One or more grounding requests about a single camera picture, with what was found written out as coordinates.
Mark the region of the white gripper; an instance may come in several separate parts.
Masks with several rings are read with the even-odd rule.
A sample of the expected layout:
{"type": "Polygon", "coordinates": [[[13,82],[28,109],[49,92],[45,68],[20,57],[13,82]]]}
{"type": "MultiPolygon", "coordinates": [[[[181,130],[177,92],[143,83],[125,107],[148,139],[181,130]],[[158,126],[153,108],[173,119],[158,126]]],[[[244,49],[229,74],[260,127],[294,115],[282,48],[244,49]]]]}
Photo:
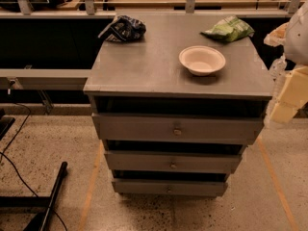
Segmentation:
{"type": "MultiPolygon", "coordinates": [[[[285,57],[308,65],[308,1],[292,16],[264,38],[264,44],[277,47],[284,44],[285,57]]],[[[269,119],[288,123],[308,103],[308,66],[300,66],[286,74],[282,90],[275,100],[269,119]]]]}

